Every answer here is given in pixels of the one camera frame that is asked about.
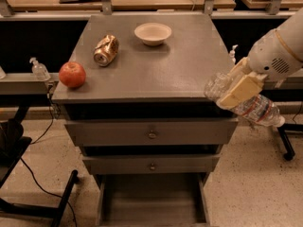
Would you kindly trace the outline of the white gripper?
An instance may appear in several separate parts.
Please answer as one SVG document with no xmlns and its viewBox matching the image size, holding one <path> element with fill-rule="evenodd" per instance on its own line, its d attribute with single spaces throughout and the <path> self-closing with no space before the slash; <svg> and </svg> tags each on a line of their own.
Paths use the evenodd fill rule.
<svg viewBox="0 0 303 227">
<path fill-rule="evenodd" d="M 301 67 L 302 34 L 272 29 L 253 45 L 248 59 L 243 57 L 229 71 L 227 76 L 236 80 L 217 100 L 217 105 L 223 109 L 235 108 L 256 96 L 262 90 L 265 79 L 279 81 Z"/>
</svg>

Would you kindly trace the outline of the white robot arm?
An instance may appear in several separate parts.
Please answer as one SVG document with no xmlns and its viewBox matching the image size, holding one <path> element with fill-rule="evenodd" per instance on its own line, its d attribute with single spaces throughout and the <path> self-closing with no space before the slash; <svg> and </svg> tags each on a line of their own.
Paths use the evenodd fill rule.
<svg viewBox="0 0 303 227">
<path fill-rule="evenodd" d="M 303 66 L 303 9 L 254 43 L 247 57 L 227 74 L 228 89 L 217 105 L 232 109 L 256 96 L 266 81 L 278 82 Z"/>
</svg>

